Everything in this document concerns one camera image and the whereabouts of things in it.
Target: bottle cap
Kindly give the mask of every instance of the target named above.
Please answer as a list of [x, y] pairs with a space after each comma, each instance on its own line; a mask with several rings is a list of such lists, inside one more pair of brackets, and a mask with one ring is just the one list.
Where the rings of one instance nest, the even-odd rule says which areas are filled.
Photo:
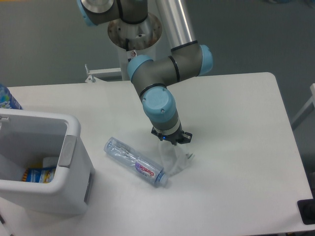
[[159, 180], [159, 183], [161, 186], [165, 186], [168, 180], [168, 175], [167, 174], [163, 174], [161, 179]]

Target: white plastic bin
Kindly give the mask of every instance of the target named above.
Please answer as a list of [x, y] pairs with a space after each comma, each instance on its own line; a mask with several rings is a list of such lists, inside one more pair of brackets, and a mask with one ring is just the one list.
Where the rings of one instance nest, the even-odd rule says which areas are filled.
[[[85, 212], [95, 170], [80, 132], [73, 116], [0, 109], [0, 197], [37, 211]], [[54, 179], [22, 182], [47, 156], [59, 157]]]

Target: table surface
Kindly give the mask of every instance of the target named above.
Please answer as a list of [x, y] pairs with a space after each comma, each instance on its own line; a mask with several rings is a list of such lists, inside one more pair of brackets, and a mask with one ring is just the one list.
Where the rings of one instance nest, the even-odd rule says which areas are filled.
[[154, 188], [103, 151], [114, 136], [158, 161], [158, 140], [130, 82], [11, 88], [26, 110], [76, 116], [96, 169], [83, 215], [39, 213], [0, 199], [15, 236], [258, 235], [313, 230], [312, 198], [275, 77], [206, 76], [169, 87], [192, 165]]

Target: blue joint cap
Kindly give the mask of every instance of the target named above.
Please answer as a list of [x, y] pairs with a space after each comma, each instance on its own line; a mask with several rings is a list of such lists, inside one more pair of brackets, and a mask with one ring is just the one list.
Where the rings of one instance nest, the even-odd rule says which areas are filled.
[[202, 51], [202, 65], [199, 75], [208, 73], [213, 67], [213, 57], [210, 49], [206, 45], [200, 45]]
[[144, 113], [157, 123], [167, 122], [176, 112], [176, 103], [173, 95], [164, 87], [156, 86], [144, 93], [142, 98]]
[[83, 19], [85, 21], [85, 24], [87, 24], [87, 26], [96, 26], [90, 19], [89, 17], [87, 16], [85, 10], [83, 9], [83, 6], [82, 6], [82, 3], [81, 3], [81, 0], [77, 0], [77, 4], [78, 4], [78, 7], [80, 9], [80, 12], [83, 16]]
[[144, 62], [148, 60], [152, 60], [151, 57], [149, 57], [148, 55], [138, 55], [128, 63], [127, 73], [131, 82], [133, 74], [136, 72], [139, 66], [141, 66]]

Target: blue bottle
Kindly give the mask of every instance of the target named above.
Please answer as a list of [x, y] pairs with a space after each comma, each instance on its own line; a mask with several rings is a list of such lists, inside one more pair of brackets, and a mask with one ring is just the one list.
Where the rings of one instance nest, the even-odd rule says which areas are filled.
[[23, 109], [18, 101], [12, 96], [9, 89], [2, 84], [0, 84], [0, 108]]
[[166, 185], [168, 175], [164, 173], [163, 167], [143, 156], [127, 144], [111, 137], [106, 143], [104, 151], [152, 185]]

